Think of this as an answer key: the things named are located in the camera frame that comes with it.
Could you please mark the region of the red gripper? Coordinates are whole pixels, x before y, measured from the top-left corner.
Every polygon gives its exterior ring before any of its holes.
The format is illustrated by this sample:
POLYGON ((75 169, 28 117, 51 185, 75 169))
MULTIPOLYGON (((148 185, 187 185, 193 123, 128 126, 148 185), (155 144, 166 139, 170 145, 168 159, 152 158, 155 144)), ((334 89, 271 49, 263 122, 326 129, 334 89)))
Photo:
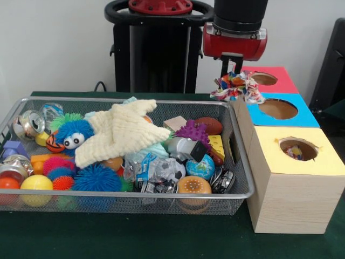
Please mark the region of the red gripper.
POLYGON ((222 68, 220 77, 228 74, 229 56, 233 58, 236 64, 234 73, 240 74, 243 60, 258 61, 263 55, 267 45, 267 29, 260 28, 259 31, 252 34, 231 34, 216 29, 211 22, 207 22, 203 27, 203 53, 206 56, 220 58, 222 68))

